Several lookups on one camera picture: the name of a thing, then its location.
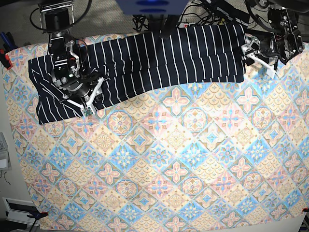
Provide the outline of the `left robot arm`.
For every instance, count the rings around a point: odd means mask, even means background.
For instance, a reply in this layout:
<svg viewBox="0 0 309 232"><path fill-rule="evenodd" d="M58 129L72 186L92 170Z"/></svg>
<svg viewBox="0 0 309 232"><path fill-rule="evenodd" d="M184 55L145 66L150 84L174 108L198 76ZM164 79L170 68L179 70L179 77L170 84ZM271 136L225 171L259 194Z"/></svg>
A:
<svg viewBox="0 0 309 232"><path fill-rule="evenodd" d="M245 44L241 46L244 56L262 64L267 75L273 78L278 62L286 64L304 50L301 32L298 28L299 14L309 12L307 0L246 0L250 17L263 31L247 30ZM252 12L253 6L267 9L268 26L261 17Z"/></svg>

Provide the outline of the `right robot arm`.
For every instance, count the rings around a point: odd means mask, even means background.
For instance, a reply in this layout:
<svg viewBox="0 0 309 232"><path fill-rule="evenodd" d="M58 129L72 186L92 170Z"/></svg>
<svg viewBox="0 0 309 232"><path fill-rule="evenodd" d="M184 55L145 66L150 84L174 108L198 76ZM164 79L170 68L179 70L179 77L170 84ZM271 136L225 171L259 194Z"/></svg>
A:
<svg viewBox="0 0 309 232"><path fill-rule="evenodd" d="M61 103L69 102L81 110L83 116L96 112L94 101L102 97L102 84L108 80L98 67L87 71L90 50L83 53L80 39L70 34L76 24L71 0L40 0L37 11L40 25L35 28L48 33L47 57L52 69L47 74L52 86L61 92Z"/></svg>

